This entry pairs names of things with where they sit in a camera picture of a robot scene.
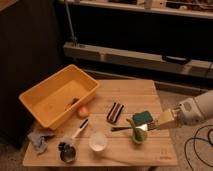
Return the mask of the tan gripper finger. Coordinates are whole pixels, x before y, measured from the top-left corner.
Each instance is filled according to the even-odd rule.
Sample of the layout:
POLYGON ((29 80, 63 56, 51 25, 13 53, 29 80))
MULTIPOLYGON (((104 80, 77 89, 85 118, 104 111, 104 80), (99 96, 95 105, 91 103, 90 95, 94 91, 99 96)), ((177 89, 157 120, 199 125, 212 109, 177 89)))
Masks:
POLYGON ((159 122, 170 122, 174 119, 173 113, 171 109, 167 109, 163 111, 158 117, 159 122))
POLYGON ((168 130, 181 127, 177 122, 168 122, 168 123, 155 123, 157 130, 168 130))

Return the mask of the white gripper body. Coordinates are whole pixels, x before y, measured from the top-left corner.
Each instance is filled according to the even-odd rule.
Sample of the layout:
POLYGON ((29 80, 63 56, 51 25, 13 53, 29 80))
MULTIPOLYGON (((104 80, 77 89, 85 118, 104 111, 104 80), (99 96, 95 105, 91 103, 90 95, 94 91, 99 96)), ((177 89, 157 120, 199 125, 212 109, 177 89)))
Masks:
POLYGON ((179 125, 194 126, 204 122, 204 116, 194 98, 182 100, 172 112, 179 125))

